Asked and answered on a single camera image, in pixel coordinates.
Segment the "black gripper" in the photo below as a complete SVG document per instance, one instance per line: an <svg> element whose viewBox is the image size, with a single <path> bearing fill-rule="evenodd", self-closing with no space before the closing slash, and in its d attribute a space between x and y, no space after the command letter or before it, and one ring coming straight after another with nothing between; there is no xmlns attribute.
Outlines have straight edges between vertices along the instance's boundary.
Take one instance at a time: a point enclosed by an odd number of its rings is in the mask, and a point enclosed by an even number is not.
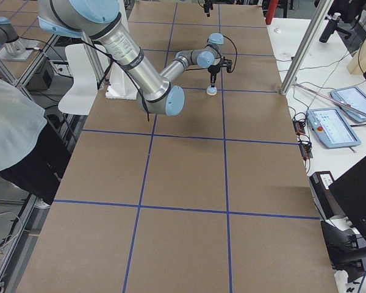
<svg viewBox="0 0 366 293"><path fill-rule="evenodd" d="M220 66L211 65L207 70L210 73L210 88L215 89L216 88L215 83L217 80L217 74L220 72Z"/></svg>
<svg viewBox="0 0 366 293"><path fill-rule="evenodd" d="M204 0L203 8L205 12L210 12L212 10L212 0Z"/></svg>

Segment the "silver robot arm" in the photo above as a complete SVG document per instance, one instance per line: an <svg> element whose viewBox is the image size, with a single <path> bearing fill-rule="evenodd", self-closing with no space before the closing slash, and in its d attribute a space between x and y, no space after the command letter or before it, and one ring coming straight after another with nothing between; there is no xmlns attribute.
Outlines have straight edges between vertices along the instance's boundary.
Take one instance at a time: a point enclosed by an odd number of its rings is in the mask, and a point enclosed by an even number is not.
<svg viewBox="0 0 366 293"><path fill-rule="evenodd" d="M176 116L184 108L185 95L173 85L189 66L209 68L221 58L224 37L209 35L203 49L181 51L158 73L122 24L118 1L39 1L40 27L53 34L100 42L111 58L139 87L137 101L150 114Z"/></svg>

